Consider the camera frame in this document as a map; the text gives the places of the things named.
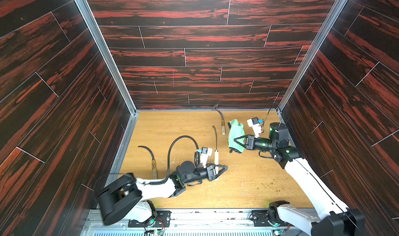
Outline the green microfibre rag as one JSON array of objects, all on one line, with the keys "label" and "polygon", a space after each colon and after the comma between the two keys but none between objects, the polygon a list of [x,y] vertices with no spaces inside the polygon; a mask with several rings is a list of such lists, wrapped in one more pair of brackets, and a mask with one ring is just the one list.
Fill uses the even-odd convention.
[{"label": "green microfibre rag", "polygon": [[233,119],[232,121],[230,121],[228,123],[229,126],[229,136],[228,136],[228,146],[230,149],[230,153],[237,152],[237,153],[243,153],[244,150],[234,150],[233,148],[233,143],[234,142],[241,142],[242,144],[244,144],[243,140],[239,140],[239,141],[234,141],[234,138],[240,137],[240,136],[244,136],[245,135],[245,131],[244,131],[244,125],[242,123],[240,123],[237,119]]}]

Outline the sickle plain wooden handle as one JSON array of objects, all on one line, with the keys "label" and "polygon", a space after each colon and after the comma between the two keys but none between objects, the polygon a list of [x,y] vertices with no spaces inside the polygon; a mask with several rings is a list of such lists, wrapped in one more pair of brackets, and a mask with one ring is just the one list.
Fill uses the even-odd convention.
[{"label": "sickle plain wooden handle", "polygon": [[214,164],[216,165],[215,167],[215,173],[218,174],[219,173],[219,151],[218,151],[218,135],[217,135],[217,130],[216,127],[213,125],[213,129],[215,132],[215,142],[216,142],[216,146],[215,146],[215,151],[214,151]]}]

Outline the sickle with yellow label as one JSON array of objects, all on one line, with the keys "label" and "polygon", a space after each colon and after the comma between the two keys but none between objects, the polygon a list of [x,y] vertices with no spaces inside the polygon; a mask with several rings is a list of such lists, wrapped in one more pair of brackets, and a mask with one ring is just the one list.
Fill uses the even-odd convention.
[{"label": "sickle with yellow label", "polygon": [[216,106],[212,107],[212,109],[220,114],[222,135],[226,135],[225,120],[222,112],[219,109],[217,109]]}]

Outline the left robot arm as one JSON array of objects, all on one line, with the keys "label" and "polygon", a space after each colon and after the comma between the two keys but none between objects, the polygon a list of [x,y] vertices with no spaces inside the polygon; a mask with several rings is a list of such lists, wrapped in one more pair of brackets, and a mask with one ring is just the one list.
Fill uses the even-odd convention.
[{"label": "left robot arm", "polygon": [[208,164],[203,168],[186,161],[159,185],[135,178],[132,173],[124,174],[96,195],[103,224],[109,226],[128,219],[150,225],[158,216],[151,199],[177,197],[186,191],[186,186],[203,180],[212,182],[227,170],[225,165]]}]

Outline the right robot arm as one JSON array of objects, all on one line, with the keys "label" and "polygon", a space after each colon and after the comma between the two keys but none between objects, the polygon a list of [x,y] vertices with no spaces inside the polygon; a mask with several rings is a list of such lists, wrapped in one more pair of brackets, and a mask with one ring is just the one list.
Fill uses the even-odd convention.
[{"label": "right robot arm", "polygon": [[350,209],[318,177],[299,150],[290,145],[288,128],[283,123],[271,123],[269,137],[262,138],[261,120],[248,120],[253,135],[244,132],[237,120],[228,123],[229,148],[242,153],[244,150],[270,153],[299,185],[317,212],[312,216],[295,208],[289,202],[272,202],[267,209],[267,222],[272,227],[294,226],[309,236],[360,236],[365,217],[358,210]]}]

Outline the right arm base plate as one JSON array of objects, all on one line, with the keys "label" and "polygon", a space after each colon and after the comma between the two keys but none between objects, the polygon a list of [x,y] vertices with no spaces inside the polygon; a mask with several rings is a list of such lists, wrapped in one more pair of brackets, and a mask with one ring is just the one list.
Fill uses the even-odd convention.
[{"label": "right arm base plate", "polygon": [[249,219],[255,227],[288,227],[289,223],[282,221],[272,210],[252,210]]}]

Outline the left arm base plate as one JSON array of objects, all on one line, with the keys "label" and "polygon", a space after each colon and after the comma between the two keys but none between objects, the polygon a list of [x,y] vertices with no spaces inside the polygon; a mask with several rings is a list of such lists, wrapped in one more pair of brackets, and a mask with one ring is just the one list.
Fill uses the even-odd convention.
[{"label": "left arm base plate", "polygon": [[171,211],[157,210],[156,215],[151,216],[144,222],[129,220],[128,228],[168,228],[170,226]]}]

